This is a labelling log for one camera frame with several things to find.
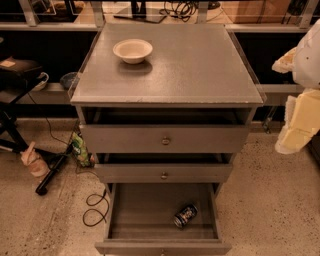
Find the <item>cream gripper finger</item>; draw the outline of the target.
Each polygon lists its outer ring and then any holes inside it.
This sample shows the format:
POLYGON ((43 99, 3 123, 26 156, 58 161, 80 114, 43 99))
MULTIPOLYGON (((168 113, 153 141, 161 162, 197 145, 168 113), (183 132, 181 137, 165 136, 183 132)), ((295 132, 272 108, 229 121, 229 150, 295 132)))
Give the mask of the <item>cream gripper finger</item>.
POLYGON ((320 130, 320 91, 306 89, 297 97, 288 96, 284 121, 275 150, 281 154, 297 153, 320 130))
POLYGON ((274 62, 272 70, 278 73, 292 72, 294 68, 294 56, 296 54, 296 47, 290 49, 282 57, 274 62))

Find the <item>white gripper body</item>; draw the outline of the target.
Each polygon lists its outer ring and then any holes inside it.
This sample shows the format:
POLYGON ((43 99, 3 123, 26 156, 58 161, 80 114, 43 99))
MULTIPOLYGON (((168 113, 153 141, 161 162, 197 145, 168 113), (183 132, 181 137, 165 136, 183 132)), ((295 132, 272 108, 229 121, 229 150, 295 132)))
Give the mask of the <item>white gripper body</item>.
POLYGON ((298 43, 292 74, 295 83, 305 88, 320 88, 320 19, 298 43))

